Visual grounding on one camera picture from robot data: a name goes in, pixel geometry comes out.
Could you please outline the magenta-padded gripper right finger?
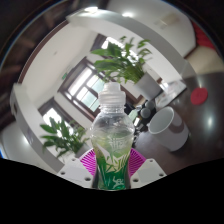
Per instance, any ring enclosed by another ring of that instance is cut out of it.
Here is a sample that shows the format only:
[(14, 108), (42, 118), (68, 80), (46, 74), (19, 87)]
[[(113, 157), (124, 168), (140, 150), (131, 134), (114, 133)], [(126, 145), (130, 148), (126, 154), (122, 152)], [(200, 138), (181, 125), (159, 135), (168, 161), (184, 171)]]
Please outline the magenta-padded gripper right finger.
[(166, 173), (154, 159), (146, 159), (137, 150), (131, 149), (128, 175), (130, 187), (140, 188), (165, 177)]

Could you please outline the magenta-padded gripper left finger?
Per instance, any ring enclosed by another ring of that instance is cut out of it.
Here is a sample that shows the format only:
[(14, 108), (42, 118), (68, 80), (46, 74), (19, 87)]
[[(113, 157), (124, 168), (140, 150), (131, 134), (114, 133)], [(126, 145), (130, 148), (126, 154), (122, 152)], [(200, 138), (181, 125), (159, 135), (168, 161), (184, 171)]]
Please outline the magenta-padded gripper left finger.
[(57, 175), (81, 187), (91, 188), (96, 172), (96, 156), (90, 149), (79, 158), (71, 158)]

